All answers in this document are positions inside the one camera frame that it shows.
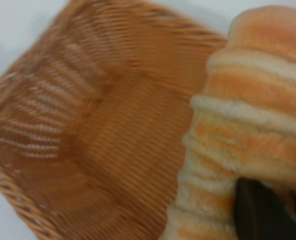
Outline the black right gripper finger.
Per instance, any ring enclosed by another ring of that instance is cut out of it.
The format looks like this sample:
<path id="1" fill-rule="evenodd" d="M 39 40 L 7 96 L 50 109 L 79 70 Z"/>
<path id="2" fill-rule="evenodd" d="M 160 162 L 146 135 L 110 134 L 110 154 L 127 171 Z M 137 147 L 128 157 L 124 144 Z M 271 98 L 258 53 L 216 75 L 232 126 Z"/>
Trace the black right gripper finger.
<path id="1" fill-rule="evenodd" d="M 234 223 L 239 240 L 296 240 L 296 222 L 282 201 L 260 181 L 236 182 Z"/>

